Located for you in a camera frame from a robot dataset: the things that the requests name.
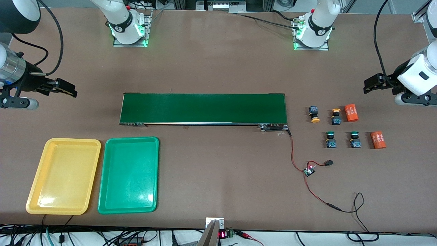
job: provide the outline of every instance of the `orange cylindrical battery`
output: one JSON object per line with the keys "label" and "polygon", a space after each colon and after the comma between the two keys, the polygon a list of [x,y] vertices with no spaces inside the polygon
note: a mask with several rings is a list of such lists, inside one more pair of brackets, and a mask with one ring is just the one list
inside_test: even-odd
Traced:
{"label": "orange cylindrical battery", "polygon": [[381,131],[372,132],[370,133],[370,136],[372,137],[372,142],[375,149],[383,149],[387,147],[385,145],[384,136],[382,135]]}
{"label": "orange cylindrical battery", "polygon": [[358,120],[357,109],[355,108],[355,104],[348,104],[344,107],[344,111],[346,111],[346,117],[348,122],[355,122]]}

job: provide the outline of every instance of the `green tray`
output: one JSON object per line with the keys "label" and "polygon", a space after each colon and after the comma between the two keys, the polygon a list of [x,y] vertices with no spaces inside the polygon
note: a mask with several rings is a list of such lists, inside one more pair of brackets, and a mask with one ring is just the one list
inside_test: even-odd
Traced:
{"label": "green tray", "polygon": [[101,214],[148,213],[156,208],[159,140],[157,137],[111,138],[103,158]]}

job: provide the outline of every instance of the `brown table surface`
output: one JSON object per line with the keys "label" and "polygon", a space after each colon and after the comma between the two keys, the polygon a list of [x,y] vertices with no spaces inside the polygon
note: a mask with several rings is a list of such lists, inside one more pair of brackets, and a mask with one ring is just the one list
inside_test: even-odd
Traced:
{"label": "brown table surface", "polygon": [[[339,15],[330,51],[316,52],[293,50],[289,29],[212,11],[165,11],[153,25],[149,48],[113,48],[98,9],[53,12],[65,49],[51,77],[75,84],[78,97],[28,92],[22,96],[37,99],[38,110],[0,111],[0,223],[40,223],[42,215],[27,214],[25,204],[48,139],[92,138],[103,147],[113,137],[156,136],[161,143],[157,209],[99,214],[100,158],[89,208],[70,224],[202,228],[205,217],[224,217],[225,226],[241,229],[362,230],[352,214],[308,192],[291,165],[285,132],[118,125],[124,92],[285,93],[299,167],[307,160],[334,161],[309,178],[317,195],[349,210],[354,192],[362,192],[359,215],[371,231],[437,232],[436,109],[398,106],[390,90],[362,92],[363,81],[381,71],[373,44],[375,15]],[[287,24],[273,13],[254,15]],[[19,36],[47,47],[49,59],[40,67],[54,67],[59,38],[45,11],[35,32]],[[378,42],[391,73],[427,39],[409,15],[382,15]],[[15,41],[11,48],[30,62],[43,56]],[[332,126],[331,109],[349,103],[356,104],[360,120]],[[311,105],[320,110],[317,124],[309,121]],[[336,132],[336,149],[325,148],[330,130]],[[361,149],[349,147],[353,130],[360,132]],[[369,133],[377,130],[384,133],[386,149],[373,149]],[[67,218],[49,215],[45,222],[63,224]]]}

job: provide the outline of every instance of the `robotic arm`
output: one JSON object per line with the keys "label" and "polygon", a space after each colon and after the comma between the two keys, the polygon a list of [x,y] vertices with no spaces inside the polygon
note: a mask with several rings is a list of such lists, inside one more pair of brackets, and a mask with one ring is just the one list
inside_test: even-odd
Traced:
{"label": "robotic arm", "polygon": [[[26,34],[39,24],[40,11],[37,0],[3,0],[0,7],[0,32]],[[38,102],[20,97],[22,91],[44,95],[63,93],[77,96],[75,86],[57,78],[46,78],[37,66],[25,61],[22,52],[14,52],[0,43],[0,108],[36,109]]]}
{"label": "robotic arm", "polygon": [[[27,34],[36,29],[41,13],[39,0],[2,0],[0,32]],[[122,0],[91,0],[104,13],[114,37],[122,44],[133,44],[145,36],[144,14],[128,10]],[[14,52],[0,43],[0,108],[36,109],[38,102],[20,97],[22,91],[44,95],[63,93],[77,96],[75,86],[57,78],[46,78],[41,69],[25,61],[22,52]]]}
{"label": "robotic arm", "polygon": [[299,17],[304,20],[304,25],[298,25],[301,31],[297,33],[296,39],[311,48],[322,46],[329,39],[332,25],[340,10],[338,0],[317,0],[314,11]]}
{"label": "robotic arm", "polygon": [[[437,38],[437,0],[427,10],[431,32]],[[392,88],[398,105],[437,106],[437,95],[431,89],[437,85],[437,41],[413,54],[410,60],[399,65],[387,79],[375,74],[364,81],[364,94],[373,90]]]}
{"label": "robotic arm", "polygon": [[108,20],[112,35],[122,44],[133,44],[142,38],[144,14],[128,10],[122,0],[90,0],[103,12]]}

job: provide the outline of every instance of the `yellow tray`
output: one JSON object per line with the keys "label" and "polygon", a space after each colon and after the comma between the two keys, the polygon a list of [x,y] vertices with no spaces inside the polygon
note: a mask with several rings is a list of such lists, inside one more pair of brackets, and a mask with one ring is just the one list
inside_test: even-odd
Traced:
{"label": "yellow tray", "polygon": [[30,214],[83,214],[90,201],[101,144],[52,138],[45,144],[26,203]]}

